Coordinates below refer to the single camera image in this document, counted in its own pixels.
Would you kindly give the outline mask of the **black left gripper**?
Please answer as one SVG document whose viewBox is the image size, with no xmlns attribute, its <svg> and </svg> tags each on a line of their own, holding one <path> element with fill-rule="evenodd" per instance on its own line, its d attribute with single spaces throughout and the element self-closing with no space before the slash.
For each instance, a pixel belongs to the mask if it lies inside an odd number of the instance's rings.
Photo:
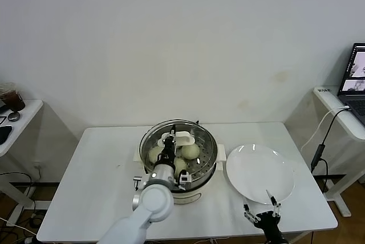
<svg viewBox="0 0 365 244">
<path fill-rule="evenodd" d="M 157 162 L 173 166 L 176 153 L 176 126 L 173 125 L 169 137 L 164 140 L 164 148 L 157 156 Z"/>
</svg>

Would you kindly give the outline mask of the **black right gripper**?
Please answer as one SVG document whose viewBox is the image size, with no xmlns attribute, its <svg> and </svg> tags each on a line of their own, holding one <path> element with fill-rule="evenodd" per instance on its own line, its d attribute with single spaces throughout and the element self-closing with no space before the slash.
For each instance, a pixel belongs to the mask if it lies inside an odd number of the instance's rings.
<svg viewBox="0 0 365 244">
<path fill-rule="evenodd" d="M 263 230 L 266 237 L 265 243 L 278 244 L 287 243 L 282 232 L 279 230 L 278 224 L 281 220 L 280 211 L 281 204 L 277 202 L 275 197 L 266 189 L 266 193 L 273 205 L 273 211 L 267 211 L 254 215 L 249 208 L 249 204 L 246 198 L 243 198 L 243 209 L 245 218 L 254 223 L 256 228 Z"/>
</svg>

